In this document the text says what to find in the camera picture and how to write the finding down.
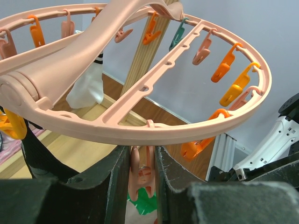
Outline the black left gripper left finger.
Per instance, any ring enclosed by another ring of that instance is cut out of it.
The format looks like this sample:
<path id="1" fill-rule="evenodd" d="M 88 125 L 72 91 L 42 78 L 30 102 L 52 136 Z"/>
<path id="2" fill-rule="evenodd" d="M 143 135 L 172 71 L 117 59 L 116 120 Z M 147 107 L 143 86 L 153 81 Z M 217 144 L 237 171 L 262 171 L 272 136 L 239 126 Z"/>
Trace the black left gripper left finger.
<path id="1" fill-rule="evenodd" d="M 130 148 L 114 150 L 67 183 L 53 178 L 0 182 L 3 224 L 122 224 Z"/>

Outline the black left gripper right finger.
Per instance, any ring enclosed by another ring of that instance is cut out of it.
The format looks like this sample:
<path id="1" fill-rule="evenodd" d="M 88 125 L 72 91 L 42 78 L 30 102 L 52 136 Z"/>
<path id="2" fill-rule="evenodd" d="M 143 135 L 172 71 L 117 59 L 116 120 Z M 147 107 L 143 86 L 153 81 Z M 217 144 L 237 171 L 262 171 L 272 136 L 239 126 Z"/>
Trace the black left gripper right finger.
<path id="1" fill-rule="evenodd" d="M 299 155 L 272 162 L 246 181 L 206 182 L 158 146 L 157 221 L 160 224 L 296 224 Z"/>

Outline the pink round clip hanger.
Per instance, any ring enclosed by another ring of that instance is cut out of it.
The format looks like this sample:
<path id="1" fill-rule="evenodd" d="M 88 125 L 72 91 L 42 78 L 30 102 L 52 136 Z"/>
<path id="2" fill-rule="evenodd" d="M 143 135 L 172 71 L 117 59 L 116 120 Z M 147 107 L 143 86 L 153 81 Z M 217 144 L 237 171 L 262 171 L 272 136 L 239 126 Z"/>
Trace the pink round clip hanger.
<path id="1" fill-rule="evenodd" d="M 54 105 L 108 45 L 117 31 L 154 12 L 167 19 L 180 21 L 181 3 L 165 4 L 162 0 L 113 0 L 98 4 L 101 13 L 85 32 L 71 35 L 44 46 L 17 54 L 0 62 L 0 104 L 19 116 L 45 129 L 73 138 L 125 146 L 170 145 L 200 140 L 227 132 L 251 117 L 268 96 L 271 71 L 260 53 L 234 33 L 209 21 L 189 15 L 193 29 L 183 40 L 124 95 L 96 120 L 81 119 L 71 112 L 54 111 Z M 145 96 L 151 94 L 156 81 L 176 59 L 189 49 L 202 30 L 215 30 L 215 35 L 230 44 L 240 44 L 240 51 L 260 64 L 259 82 L 247 103 L 238 103 L 229 117 L 200 123 L 168 126 L 121 126 L 121 120 Z"/>

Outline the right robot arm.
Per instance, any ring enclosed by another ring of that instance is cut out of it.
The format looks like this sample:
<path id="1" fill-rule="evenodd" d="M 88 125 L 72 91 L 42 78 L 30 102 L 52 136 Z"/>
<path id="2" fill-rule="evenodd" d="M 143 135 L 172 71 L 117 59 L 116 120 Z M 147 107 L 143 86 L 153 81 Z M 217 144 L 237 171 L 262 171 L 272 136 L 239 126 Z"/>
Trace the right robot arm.
<path id="1" fill-rule="evenodd" d="M 257 148 L 229 171 L 197 178 L 156 147 L 159 224 L 296 224 L 299 221 L 299 97 L 279 109 Z"/>

